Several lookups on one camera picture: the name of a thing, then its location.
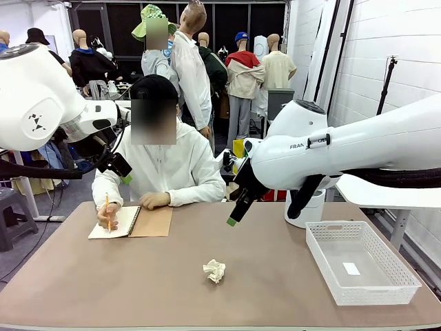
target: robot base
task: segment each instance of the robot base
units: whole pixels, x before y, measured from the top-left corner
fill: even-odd
[[[322,221],[323,206],[325,204],[326,190],[317,190],[314,192],[309,203],[303,208],[300,216],[296,219],[290,219],[287,215],[288,208],[291,205],[291,195],[287,193],[287,200],[285,202],[285,220],[298,228],[305,229],[306,222],[320,222]]]

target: label on basket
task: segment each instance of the label on basket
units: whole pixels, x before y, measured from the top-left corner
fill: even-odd
[[[355,263],[343,262],[343,266],[345,267],[347,274],[350,274],[351,276],[360,276],[360,272]]]

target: beige table surface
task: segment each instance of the beige table surface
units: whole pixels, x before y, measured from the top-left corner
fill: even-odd
[[[0,292],[0,325],[125,330],[441,325],[441,303],[426,285],[409,305],[338,307],[305,231],[284,221],[284,205],[254,203],[234,228],[226,224],[233,203],[188,205],[174,210],[168,237],[88,240],[95,209],[82,203]],[[348,203],[327,203],[323,219],[369,222]],[[202,271],[210,259],[227,265],[218,285]]]

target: beige t-shirt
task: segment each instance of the beige t-shirt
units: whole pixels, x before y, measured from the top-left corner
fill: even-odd
[[[288,55],[275,50],[262,59],[265,66],[265,82],[263,87],[266,90],[273,88],[288,88],[289,73],[296,69],[296,66]]]

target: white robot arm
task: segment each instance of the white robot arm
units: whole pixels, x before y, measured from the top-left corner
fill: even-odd
[[[234,221],[268,189],[295,192],[295,218],[315,190],[343,173],[390,187],[441,187],[441,94],[338,128],[302,102],[289,102],[264,140],[245,140]]]
[[[1,53],[0,72],[0,147],[34,150],[62,127],[81,156],[100,157],[98,168],[128,174],[127,162],[108,148],[116,138],[110,128],[120,116],[113,101],[86,101],[63,67],[37,45],[20,45]],[[0,175],[81,178],[79,171],[29,172],[24,168],[5,163]]]

